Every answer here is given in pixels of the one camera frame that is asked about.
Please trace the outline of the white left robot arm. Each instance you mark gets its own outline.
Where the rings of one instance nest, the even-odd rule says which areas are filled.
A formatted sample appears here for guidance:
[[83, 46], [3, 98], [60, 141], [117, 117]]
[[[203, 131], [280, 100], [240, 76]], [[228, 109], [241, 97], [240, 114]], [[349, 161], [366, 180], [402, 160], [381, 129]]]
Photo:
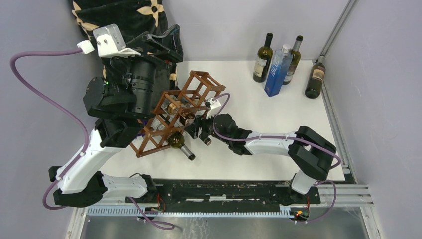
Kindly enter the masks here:
[[64, 166], [49, 169], [57, 185], [54, 202], [83, 208], [105, 198], [133, 197], [150, 203], [157, 189], [151, 176], [115, 177], [101, 167], [127, 148], [153, 118], [152, 96], [156, 71], [183, 61], [180, 27], [172, 25], [160, 36], [144, 32], [126, 43], [116, 24], [93, 31], [98, 55], [109, 63], [106, 77], [92, 78], [83, 98], [88, 115], [96, 117], [88, 142]]

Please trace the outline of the green wine bottle black cap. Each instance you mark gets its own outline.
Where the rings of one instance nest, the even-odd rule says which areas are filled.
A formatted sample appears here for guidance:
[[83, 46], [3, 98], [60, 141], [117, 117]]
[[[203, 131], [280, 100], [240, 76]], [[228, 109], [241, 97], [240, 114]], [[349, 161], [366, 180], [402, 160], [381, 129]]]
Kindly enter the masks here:
[[255, 82], [262, 83], [266, 79], [267, 71], [273, 56], [273, 50], [271, 48], [272, 39], [273, 34], [267, 33], [264, 45], [260, 47], [257, 52], [257, 58], [255, 60], [253, 71], [253, 80]]

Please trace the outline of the brown wooden wine rack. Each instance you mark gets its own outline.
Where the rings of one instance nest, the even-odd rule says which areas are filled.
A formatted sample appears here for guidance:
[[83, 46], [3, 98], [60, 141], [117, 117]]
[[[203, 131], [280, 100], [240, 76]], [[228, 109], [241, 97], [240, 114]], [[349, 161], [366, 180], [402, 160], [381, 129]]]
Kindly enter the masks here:
[[[181, 113], [194, 112], [195, 115], [207, 113], [208, 108], [205, 101], [209, 98], [219, 96], [226, 86], [215, 80], [208, 72], [191, 71], [189, 77], [180, 90], [166, 90], [162, 93], [153, 113], [155, 117], [163, 117], [170, 121], [167, 125], [162, 119], [161, 123], [166, 127], [161, 131], [154, 131], [150, 126], [155, 117], [149, 119], [145, 127], [140, 131], [143, 135], [142, 142], [139, 146], [131, 143], [130, 147], [135, 151], [138, 158], [169, 149], [167, 137], [176, 131], [184, 132], [178, 119]], [[170, 115], [162, 107], [168, 106], [169, 103], [176, 105], [176, 113]]]

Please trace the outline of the tall clear glass bottle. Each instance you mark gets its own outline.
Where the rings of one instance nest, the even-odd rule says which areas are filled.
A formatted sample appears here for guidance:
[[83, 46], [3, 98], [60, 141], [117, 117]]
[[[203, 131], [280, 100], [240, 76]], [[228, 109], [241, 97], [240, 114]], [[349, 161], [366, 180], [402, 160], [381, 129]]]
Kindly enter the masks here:
[[166, 118], [163, 117], [155, 117], [152, 121], [151, 128], [154, 131], [161, 131], [164, 130], [166, 127], [161, 123], [160, 119], [162, 119], [167, 125], [170, 124], [170, 121], [168, 121]]

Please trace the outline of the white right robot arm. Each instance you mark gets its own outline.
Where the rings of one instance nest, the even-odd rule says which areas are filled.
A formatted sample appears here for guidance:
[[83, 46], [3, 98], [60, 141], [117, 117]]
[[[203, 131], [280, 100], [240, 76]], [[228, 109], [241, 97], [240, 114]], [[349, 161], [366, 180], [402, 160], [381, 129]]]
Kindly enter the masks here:
[[293, 203], [302, 202], [311, 187], [324, 181], [335, 167], [332, 163], [336, 147], [307, 126], [284, 134], [262, 134], [237, 126], [230, 114], [211, 118], [196, 116], [185, 128], [191, 138], [199, 138], [205, 145], [218, 139], [237, 155], [273, 154], [290, 157], [298, 166], [287, 190]]

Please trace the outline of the blue square vodka bottle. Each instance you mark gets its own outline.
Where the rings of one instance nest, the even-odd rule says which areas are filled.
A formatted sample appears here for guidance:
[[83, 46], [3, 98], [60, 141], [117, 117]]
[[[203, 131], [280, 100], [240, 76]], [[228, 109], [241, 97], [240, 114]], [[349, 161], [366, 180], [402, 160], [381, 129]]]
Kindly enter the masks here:
[[279, 94], [292, 61], [291, 46], [284, 44], [276, 50], [269, 68], [264, 91], [269, 97]]

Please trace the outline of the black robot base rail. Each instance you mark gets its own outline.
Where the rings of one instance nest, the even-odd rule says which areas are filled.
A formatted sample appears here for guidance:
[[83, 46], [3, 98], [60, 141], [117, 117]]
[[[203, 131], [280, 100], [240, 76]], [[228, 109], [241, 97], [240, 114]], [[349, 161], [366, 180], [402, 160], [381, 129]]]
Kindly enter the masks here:
[[155, 189], [136, 198], [165, 213], [279, 212], [281, 206], [319, 204], [317, 187], [300, 195], [287, 181], [153, 179]]

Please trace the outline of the clear liquor bottle black cap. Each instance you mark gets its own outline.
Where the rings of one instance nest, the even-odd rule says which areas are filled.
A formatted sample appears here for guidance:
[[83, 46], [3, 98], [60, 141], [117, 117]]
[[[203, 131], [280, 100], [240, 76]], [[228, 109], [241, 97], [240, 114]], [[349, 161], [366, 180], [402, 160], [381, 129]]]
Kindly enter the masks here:
[[[168, 106], [162, 108], [165, 109], [170, 115], [174, 115], [177, 110], [176, 105], [173, 103], [169, 103]], [[199, 117], [199, 115], [195, 115], [194, 112], [184, 112], [181, 113], [178, 121], [182, 126], [186, 127], [193, 122], [195, 117]]]

